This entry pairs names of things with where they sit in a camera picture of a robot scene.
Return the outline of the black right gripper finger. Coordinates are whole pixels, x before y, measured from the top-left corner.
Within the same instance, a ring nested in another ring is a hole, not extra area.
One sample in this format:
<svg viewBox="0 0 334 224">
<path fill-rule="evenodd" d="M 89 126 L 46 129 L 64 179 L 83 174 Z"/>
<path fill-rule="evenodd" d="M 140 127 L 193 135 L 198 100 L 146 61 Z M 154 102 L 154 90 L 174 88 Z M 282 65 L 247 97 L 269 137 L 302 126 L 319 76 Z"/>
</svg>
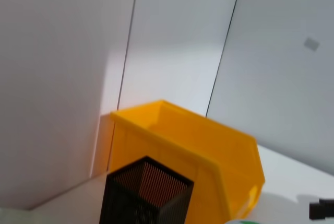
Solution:
<svg viewBox="0 0 334 224">
<path fill-rule="evenodd" d="M 326 218 L 334 218 L 334 199 L 319 199 L 318 202 L 309 204 L 310 220 Z"/>
</svg>

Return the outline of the green label water bottle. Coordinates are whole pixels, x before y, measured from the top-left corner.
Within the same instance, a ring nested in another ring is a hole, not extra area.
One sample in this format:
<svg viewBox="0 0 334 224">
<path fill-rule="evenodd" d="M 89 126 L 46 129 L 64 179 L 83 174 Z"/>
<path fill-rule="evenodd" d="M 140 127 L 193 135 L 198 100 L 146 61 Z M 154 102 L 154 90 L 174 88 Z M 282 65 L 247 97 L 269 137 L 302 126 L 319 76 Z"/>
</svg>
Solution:
<svg viewBox="0 0 334 224">
<path fill-rule="evenodd" d="M 230 221 L 227 221 L 224 224 L 261 224 L 259 222 L 248 220 L 248 219 L 233 219 Z"/>
</svg>

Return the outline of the black mesh pen holder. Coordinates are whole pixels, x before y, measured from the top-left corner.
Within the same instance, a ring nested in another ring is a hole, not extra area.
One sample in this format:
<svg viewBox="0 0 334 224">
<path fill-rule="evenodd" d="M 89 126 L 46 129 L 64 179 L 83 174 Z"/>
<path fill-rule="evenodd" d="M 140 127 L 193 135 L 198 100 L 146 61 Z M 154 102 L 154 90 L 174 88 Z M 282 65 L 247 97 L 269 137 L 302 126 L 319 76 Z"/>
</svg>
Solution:
<svg viewBox="0 0 334 224">
<path fill-rule="evenodd" d="M 106 177 L 99 224 L 185 224 L 194 182 L 146 156 Z"/>
</svg>

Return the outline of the yellow plastic bin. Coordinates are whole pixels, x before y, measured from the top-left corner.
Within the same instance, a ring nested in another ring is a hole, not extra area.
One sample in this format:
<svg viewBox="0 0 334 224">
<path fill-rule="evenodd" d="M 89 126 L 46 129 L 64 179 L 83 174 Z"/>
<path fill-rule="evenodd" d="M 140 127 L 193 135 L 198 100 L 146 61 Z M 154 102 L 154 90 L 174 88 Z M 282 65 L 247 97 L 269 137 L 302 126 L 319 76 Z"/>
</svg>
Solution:
<svg viewBox="0 0 334 224">
<path fill-rule="evenodd" d="M 164 100 L 111 118 L 110 171 L 148 156 L 193 181 L 185 224 L 225 224 L 256 206 L 265 176 L 253 137 Z"/>
</svg>

